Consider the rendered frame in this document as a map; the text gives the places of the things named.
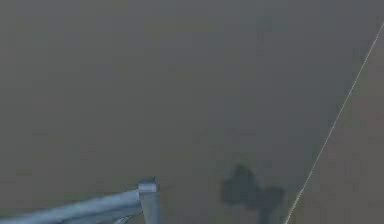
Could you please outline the grey metal furniture frame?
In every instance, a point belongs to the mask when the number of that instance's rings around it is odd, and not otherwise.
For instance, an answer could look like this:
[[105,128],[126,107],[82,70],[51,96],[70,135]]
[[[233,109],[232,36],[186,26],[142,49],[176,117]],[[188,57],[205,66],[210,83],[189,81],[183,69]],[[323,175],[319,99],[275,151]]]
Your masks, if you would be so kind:
[[158,193],[156,179],[150,178],[134,190],[0,219],[0,224],[127,224],[138,214],[144,224],[161,224]]

